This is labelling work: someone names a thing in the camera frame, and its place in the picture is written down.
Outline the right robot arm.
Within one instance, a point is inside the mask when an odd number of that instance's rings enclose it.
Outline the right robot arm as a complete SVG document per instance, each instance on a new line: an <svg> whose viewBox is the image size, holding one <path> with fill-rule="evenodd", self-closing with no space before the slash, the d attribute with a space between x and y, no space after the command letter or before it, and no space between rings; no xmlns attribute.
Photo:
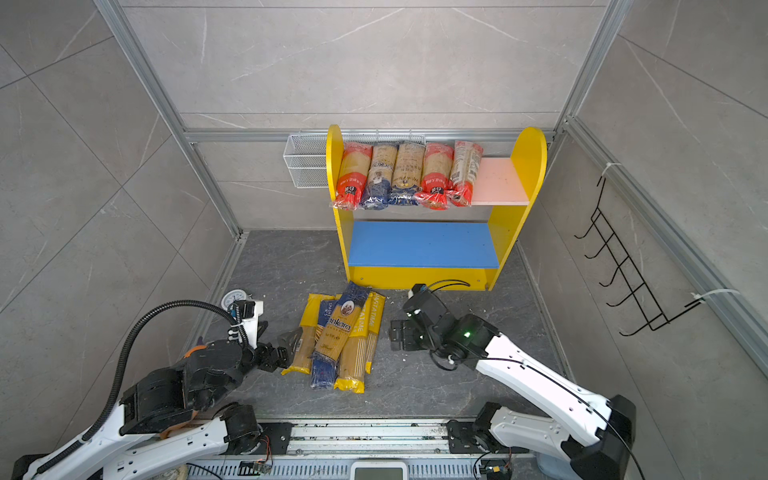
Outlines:
<svg viewBox="0 0 768 480"><path fill-rule="evenodd" d="M436 292L415 285L392 322L395 350L425 351L441 370L467 367L518 393L539 414L488 402L475 418L471 444L483 453L525 449L566 467L576 479L622 479L636 458L636 407L624 396L606 398L561 376L524 352L497 327L474 314L451 313Z"/></svg>

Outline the blue Ankara bag label down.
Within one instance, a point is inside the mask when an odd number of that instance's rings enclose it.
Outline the blue Ankara bag label down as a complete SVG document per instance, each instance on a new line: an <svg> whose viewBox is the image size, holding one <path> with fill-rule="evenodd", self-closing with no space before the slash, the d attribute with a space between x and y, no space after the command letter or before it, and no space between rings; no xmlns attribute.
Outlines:
<svg viewBox="0 0 768 480"><path fill-rule="evenodd" d="M373 147L371 166L361 200L364 209L383 210L389 205L397 154L397 144L378 144Z"/></svg>

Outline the blue-end Chinese spaghetti bag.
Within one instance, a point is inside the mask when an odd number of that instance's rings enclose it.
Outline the blue-end Chinese spaghetti bag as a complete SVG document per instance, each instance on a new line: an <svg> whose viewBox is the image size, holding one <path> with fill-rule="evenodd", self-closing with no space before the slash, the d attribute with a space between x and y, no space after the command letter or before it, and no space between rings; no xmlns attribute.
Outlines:
<svg viewBox="0 0 768 480"><path fill-rule="evenodd" d="M390 205L416 206L426 146L414 142L399 145L389 194Z"/></svg>

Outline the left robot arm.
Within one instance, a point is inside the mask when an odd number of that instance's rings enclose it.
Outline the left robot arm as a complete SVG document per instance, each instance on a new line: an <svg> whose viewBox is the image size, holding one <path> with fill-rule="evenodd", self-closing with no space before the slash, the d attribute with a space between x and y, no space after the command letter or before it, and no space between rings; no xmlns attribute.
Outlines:
<svg viewBox="0 0 768 480"><path fill-rule="evenodd" d="M253 406L220 401L253 370L290 365L298 332L276 345L220 340L150 372L103 419L55 452L25 455L15 479L148 479L201 457L267 448Z"/></svg>

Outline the red clear spaghetti bag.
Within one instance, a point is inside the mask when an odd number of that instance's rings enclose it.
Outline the red clear spaghetti bag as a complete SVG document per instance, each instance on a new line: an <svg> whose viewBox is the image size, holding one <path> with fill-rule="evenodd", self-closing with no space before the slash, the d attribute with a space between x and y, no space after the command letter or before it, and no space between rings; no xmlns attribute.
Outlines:
<svg viewBox="0 0 768 480"><path fill-rule="evenodd" d="M347 142L344 145L339 178L335 188L334 208L355 210L360 205L367 184L372 156L372 145L358 142Z"/></svg>

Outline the red white-label spaghetti bag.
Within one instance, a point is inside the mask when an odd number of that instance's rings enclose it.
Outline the red white-label spaghetti bag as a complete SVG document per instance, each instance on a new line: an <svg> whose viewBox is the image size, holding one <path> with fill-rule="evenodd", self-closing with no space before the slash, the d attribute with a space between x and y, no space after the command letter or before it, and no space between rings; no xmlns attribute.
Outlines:
<svg viewBox="0 0 768 480"><path fill-rule="evenodd" d="M457 140L449 176L447 196L457 207L469 207L484 149L473 142Z"/></svg>

